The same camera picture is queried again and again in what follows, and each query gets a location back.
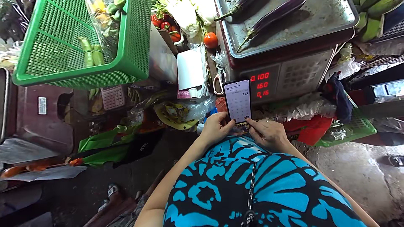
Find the smartphone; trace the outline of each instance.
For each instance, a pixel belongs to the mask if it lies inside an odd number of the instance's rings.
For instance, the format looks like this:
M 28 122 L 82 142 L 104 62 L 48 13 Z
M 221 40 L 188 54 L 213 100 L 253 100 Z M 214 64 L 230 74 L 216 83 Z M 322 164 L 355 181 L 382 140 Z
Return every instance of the smartphone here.
M 236 124 L 246 122 L 251 117 L 250 80 L 229 81 L 223 84 L 227 111 Z

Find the red led display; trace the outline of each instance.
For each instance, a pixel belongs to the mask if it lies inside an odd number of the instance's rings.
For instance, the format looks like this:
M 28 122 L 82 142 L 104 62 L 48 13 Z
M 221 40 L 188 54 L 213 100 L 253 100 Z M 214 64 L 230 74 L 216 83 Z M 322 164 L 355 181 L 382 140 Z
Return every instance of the red led display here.
M 270 73 L 266 72 L 266 73 L 262 73 L 262 74 L 258 74 L 255 76 L 251 76 L 250 80 L 251 82 L 257 81 L 257 89 L 263 89 L 268 87 L 268 82 L 260 82 L 260 80 L 265 80 L 269 78 Z M 265 91 L 257 91 L 257 97 L 258 98 L 262 98 L 263 96 L 269 95 L 269 90 L 265 90 Z

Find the scissors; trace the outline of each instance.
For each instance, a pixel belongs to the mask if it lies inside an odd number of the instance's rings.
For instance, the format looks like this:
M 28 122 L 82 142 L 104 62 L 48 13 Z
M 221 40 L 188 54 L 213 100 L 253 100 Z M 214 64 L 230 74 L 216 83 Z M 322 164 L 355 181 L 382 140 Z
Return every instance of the scissors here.
M 217 75 L 213 78 L 213 91 L 217 95 L 223 95 L 223 75 L 225 71 L 222 67 L 216 64 Z

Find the green plastic basket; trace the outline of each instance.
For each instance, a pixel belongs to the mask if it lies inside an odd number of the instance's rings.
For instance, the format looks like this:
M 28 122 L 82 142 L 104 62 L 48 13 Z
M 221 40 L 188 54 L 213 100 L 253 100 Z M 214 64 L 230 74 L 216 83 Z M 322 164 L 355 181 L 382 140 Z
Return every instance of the green plastic basket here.
M 149 0 L 128 0 L 122 14 L 116 58 L 85 68 L 78 37 L 99 44 L 85 0 L 37 0 L 13 82 L 51 84 L 80 90 L 148 78 Z
M 373 127 L 370 121 L 367 118 L 363 117 L 362 113 L 360 112 L 359 108 L 354 103 L 354 101 L 352 101 L 352 99 L 349 96 L 348 98 L 353 104 L 353 109 L 352 109 L 351 122 L 349 124 L 345 124 L 345 127 L 350 128 L 353 131 L 353 134 L 342 140 L 336 140 L 336 141 L 325 141 L 323 139 L 320 139 L 314 145 L 315 147 L 331 147 L 377 133 L 377 130 Z

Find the black and blue top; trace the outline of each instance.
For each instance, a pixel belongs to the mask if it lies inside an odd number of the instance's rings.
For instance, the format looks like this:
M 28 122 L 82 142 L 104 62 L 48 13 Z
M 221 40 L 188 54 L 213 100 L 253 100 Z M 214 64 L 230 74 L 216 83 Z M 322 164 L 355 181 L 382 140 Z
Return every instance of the black and blue top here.
M 241 226 L 253 167 L 257 226 L 365 226 L 316 169 L 297 157 L 268 152 L 247 135 L 226 137 L 184 169 L 168 198 L 164 226 Z

